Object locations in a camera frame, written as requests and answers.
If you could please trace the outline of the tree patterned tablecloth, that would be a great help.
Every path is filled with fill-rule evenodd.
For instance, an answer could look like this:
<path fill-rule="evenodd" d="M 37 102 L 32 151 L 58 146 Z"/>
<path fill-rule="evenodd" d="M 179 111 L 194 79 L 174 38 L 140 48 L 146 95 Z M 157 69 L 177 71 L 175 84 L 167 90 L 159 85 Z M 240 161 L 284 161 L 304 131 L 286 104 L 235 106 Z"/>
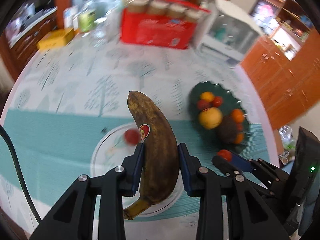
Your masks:
<path fill-rule="evenodd" d="M 188 95 L 204 81 L 226 89 L 245 110 L 244 157 L 277 164 L 266 112 L 240 66 L 193 49 L 97 44 L 81 36 L 37 52 L 9 94 L 1 125 L 38 214 L 44 217 L 78 176 L 105 174 L 133 153 L 123 138 L 135 126 L 127 107 L 131 90 L 146 94 L 170 121 L 177 141 L 212 168 L 215 149 L 200 138 L 188 113 Z"/>

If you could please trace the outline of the large red lychee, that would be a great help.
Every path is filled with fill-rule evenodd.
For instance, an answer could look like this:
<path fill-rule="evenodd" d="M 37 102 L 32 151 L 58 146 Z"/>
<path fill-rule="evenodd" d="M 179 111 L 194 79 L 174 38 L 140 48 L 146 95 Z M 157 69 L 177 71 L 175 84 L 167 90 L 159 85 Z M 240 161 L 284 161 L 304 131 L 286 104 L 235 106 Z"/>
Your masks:
<path fill-rule="evenodd" d="M 135 146 L 140 142 L 140 133 L 137 129 L 128 129 L 124 133 L 124 140 L 128 145 Z"/>

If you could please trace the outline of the mandarin with stem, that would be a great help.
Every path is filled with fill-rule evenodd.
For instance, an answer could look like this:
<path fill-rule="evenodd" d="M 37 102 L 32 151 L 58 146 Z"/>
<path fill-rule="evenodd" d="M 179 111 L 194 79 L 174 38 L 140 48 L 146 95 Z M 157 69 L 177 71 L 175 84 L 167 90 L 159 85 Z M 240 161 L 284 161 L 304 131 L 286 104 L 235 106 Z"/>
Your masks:
<path fill-rule="evenodd" d="M 238 124 L 244 122 L 245 116 L 241 109 L 234 109 L 230 113 L 230 117 Z"/>

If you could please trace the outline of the white plastic storage container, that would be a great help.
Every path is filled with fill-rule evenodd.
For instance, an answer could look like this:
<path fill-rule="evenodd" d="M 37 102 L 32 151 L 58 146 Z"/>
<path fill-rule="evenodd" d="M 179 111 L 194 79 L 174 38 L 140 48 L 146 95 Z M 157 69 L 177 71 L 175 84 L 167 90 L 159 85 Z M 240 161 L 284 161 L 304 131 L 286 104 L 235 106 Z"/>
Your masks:
<path fill-rule="evenodd" d="M 200 8 L 210 13 L 197 24 L 193 47 L 230 66 L 241 62 L 264 34 L 247 12 L 228 0 L 204 0 Z"/>

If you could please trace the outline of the overripe brown banana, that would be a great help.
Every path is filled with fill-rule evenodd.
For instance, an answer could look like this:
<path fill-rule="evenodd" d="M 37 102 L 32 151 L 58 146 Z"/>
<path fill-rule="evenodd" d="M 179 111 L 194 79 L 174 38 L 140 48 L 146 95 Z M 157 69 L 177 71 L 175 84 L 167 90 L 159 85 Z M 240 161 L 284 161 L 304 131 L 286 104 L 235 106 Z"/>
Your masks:
<path fill-rule="evenodd" d="M 145 94 L 130 91 L 127 106 L 141 132 L 145 149 L 139 198 L 123 210 L 124 218 L 133 220 L 153 205 L 166 200 L 173 192 L 179 175 L 177 141 L 168 120 Z"/>

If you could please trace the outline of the yellow tin box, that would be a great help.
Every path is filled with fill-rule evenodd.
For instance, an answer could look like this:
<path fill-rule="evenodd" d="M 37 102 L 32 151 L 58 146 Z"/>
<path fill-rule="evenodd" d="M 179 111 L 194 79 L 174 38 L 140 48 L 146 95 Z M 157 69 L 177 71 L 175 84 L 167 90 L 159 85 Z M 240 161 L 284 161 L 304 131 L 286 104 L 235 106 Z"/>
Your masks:
<path fill-rule="evenodd" d="M 74 29 L 59 29 L 50 31 L 38 43 L 38 50 L 64 47 L 74 38 Z"/>

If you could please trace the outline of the red cardboard box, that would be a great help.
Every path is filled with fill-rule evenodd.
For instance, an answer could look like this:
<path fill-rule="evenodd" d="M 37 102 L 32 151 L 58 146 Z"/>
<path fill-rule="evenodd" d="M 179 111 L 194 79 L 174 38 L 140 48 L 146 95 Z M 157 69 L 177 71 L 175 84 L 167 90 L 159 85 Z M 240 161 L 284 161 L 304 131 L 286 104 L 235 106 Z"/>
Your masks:
<path fill-rule="evenodd" d="M 120 40 L 124 43 L 187 49 L 195 29 L 210 14 L 184 0 L 123 0 Z"/>

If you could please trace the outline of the small tomato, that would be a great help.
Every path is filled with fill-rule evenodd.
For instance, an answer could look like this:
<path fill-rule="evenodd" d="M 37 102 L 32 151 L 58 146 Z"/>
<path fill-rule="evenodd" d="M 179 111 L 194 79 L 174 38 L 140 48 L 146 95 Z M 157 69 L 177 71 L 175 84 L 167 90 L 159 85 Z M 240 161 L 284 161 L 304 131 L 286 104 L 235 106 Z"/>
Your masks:
<path fill-rule="evenodd" d="M 237 130 L 238 132 L 242 132 L 244 130 L 244 127 L 241 123 L 237 124 Z"/>

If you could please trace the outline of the medium red tomato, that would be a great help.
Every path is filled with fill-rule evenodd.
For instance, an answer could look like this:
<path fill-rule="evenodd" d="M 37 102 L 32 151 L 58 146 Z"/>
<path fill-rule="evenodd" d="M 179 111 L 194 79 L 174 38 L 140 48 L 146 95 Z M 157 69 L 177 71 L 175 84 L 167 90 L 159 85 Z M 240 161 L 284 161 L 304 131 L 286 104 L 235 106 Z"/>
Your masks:
<path fill-rule="evenodd" d="M 223 98 L 221 96 L 216 96 L 212 101 L 212 106 L 219 108 L 223 104 Z"/>

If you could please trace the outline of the large red tomato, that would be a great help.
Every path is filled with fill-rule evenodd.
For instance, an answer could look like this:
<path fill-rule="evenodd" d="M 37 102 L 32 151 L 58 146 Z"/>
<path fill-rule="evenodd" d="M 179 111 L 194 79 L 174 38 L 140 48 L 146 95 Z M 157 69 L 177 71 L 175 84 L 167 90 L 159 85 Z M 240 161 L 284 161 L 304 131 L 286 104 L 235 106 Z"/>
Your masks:
<path fill-rule="evenodd" d="M 233 158 L 232 152 L 230 152 L 228 150 L 220 150 L 217 153 L 217 155 L 220 156 L 221 158 L 225 159 L 228 162 L 232 161 L 232 158 Z"/>

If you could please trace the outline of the small orange kumquat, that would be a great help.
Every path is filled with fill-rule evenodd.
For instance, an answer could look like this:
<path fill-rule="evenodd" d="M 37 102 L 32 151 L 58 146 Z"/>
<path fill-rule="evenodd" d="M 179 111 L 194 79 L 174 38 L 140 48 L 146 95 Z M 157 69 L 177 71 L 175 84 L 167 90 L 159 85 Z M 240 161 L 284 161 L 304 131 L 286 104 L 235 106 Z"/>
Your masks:
<path fill-rule="evenodd" d="M 208 103 L 212 102 L 215 98 L 215 95 L 212 92 L 203 92 L 200 94 L 200 99 Z"/>

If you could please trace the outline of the green label glass bottle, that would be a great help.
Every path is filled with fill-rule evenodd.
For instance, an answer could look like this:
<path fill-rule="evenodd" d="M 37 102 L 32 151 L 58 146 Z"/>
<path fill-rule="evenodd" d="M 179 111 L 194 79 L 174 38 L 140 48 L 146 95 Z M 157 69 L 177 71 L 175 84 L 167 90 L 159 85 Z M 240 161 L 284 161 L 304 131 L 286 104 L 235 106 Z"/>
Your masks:
<path fill-rule="evenodd" d="M 94 28 L 96 20 L 96 9 L 93 0 L 83 0 L 78 15 L 79 30 L 81 33 L 88 33 Z"/>

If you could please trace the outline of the wooden cabinet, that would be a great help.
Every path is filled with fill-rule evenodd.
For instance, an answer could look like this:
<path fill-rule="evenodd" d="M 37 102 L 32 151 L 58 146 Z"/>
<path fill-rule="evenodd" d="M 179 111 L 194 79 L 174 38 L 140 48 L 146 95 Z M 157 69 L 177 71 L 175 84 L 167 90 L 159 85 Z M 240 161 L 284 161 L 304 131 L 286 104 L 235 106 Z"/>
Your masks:
<path fill-rule="evenodd" d="M 319 33 L 312 29 L 289 60 L 267 36 L 261 36 L 241 62 L 263 103 L 271 127 L 279 129 L 319 102 Z"/>

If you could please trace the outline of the small red lychee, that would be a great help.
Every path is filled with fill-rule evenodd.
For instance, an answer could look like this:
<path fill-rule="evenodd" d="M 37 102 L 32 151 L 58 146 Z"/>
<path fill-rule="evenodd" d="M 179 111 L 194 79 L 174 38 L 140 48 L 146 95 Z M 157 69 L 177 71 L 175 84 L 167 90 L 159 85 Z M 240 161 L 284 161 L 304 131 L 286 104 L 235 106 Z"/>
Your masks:
<path fill-rule="evenodd" d="M 208 101 L 206 101 L 204 99 L 200 99 L 200 100 L 197 101 L 197 109 L 199 111 L 203 111 L 203 110 L 208 109 L 210 107 L 211 107 L 210 102 L 208 102 Z"/>

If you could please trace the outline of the dark avocado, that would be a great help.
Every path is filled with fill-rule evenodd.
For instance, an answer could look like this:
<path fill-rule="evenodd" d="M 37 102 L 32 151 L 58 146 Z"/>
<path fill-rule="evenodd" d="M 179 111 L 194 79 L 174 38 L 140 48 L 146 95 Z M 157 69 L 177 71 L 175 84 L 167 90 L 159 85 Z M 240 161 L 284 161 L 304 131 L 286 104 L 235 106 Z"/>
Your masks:
<path fill-rule="evenodd" d="M 217 139 L 223 143 L 233 143 L 240 132 L 238 124 L 230 116 L 224 116 L 215 129 Z"/>

